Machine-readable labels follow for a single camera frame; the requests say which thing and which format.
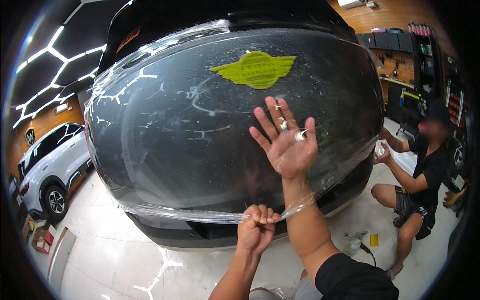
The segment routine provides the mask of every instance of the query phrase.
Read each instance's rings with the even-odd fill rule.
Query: tire
[[[43,196],[44,208],[54,222],[62,221],[67,214],[68,205],[65,192],[58,186],[51,186]]]

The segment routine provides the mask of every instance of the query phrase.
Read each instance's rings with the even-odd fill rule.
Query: man
[[[287,218],[290,242],[305,267],[295,299],[398,299],[398,289],[385,271],[354,261],[332,243],[327,221],[313,200],[307,176],[317,156],[314,119],[310,117],[305,121],[306,139],[295,139],[300,129],[286,101],[280,99],[277,104],[275,99],[267,97],[265,103],[274,125],[262,108],[255,108],[253,112],[272,142],[255,127],[250,127],[250,135],[282,177],[285,207],[299,202],[310,204]],[[280,216],[264,205],[252,205],[245,214],[250,217],[238,226],[237,249],[230,268],[212,291],[210,300],[277,299],[264,289],[255,289],[251,294],[249,291],[262,252],[272,241],[275,222]]]
[[[400,216],[394,225],[400,228],[396,248],[397,258],[387,272],[393,279],[403,268],[412,248],[413,237],[418,240],[430,234],[435,224],[438,204],[438,190],[448,168],[448,152],[445,143],[450,136],[450,113],[440,101],[433,102],[427,116],[419,124],[419,137],[401,142],[383,129],[380,139],[395,152],[412,151],[418,154],[413,176],[405,172],[392,158],[387,145],[382,143],[385,153],[373,160],[374,164],[384,163],[392,171],[401,187],[391,184],[375,184],[372,196],[386,207],[395,209]]]

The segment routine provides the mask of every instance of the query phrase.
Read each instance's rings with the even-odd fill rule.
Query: black car
[[[326,1],[234,2],[138,0],[110,25],[85,112],[89,150],[163,246],[234,245],[246,207],[284,211],[281,178],[248,133],[267,96],[286,99],[301,127],[315,118],[309,178],[325,215],[372,171],[383,93],[353,29]],[[286,230],[283,220],[276,235]]]

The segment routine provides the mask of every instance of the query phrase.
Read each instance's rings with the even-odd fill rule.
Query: yellow emblem
[[[242,56],[238,62],[210,70],[236,84],[246,84],[254,89],[263,90],[273,86],[280,77],[287,75],[295,58],[297,57],[271,57],[264,52],[252,51]]]

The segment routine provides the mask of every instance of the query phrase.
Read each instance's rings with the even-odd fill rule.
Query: open palm
[[[300,135],[300,129],[297,127],[287,102],[279,99],[277,105],[273,97],[267,97],[265,103],[275,125],[270,122],[263,109],[255,108],[253,113],[272,143],[255,127],[250,127],[250,134],[263,148],[272,167],[283,179],[289,180],[300,173],[306,173],[310,165],[315,161],[318,151],[315,136],[315,120],[310,117],[305,121],[307,138],[298,141],[296,136]],[[281,128],[284,120],[288,124],[288,131],[283,131]]]

